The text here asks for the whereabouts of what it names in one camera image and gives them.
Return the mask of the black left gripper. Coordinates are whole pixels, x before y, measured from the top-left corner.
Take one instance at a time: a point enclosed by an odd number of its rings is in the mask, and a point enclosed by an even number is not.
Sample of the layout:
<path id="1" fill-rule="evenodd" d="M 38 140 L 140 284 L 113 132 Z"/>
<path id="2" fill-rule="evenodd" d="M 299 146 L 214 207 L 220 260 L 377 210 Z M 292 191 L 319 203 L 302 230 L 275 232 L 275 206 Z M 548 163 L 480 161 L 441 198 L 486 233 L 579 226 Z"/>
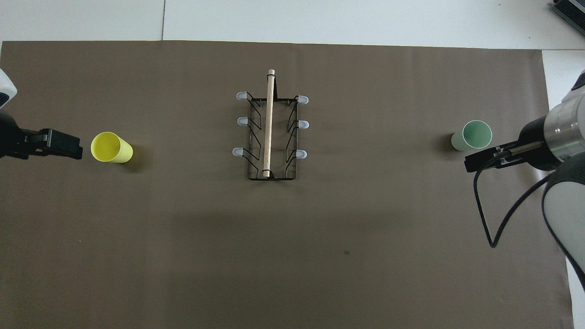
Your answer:
<path id="1" fill-rule="evenodd" d="M 0 156 L 28 159 L 31 155 L 82 159 L 81 139 L 54 129 L 49 129 L 47 133 L 43 129 L 40 131 L 21 129 L 11 115 L 1 110 Z"/>

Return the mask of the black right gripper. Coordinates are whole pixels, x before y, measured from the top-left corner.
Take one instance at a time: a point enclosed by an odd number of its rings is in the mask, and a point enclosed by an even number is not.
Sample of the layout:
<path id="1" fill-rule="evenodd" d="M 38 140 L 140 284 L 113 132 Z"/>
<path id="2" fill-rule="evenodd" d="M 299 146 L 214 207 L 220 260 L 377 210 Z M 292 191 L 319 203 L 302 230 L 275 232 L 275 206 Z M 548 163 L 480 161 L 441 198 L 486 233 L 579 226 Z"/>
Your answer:
<path id="1" fill-rule="evenodd" d="M 558 160 L 548 148 L 544 137 L 544 123 L 545 117 L 533 120 L 523 127 L 519 134 L 520 145 L 530 144 L 534 142 L 541 142 L 539 148 L 529 150 L 521 154 L 521 158 L 529 163 L 535 169 L 543 171 L 552 171 L 560 166 L 561 162 Z M 467 173 L 474 173 L 478 171 L 485 163 L 491 161 L 498 152 L 506 151 L 516 147 L 517 141 L 500 144 L 499 146 L 487 148 L 480 152 L 476 152 L 465 157 L 465 169 Z M 515 166 L 520 164 L 520 158 L 516 156 L 511 157 L 512 160 L 500 159 L 492 163 L 486 169 L 496 168 L 503 169 L 505 167 Z"/>

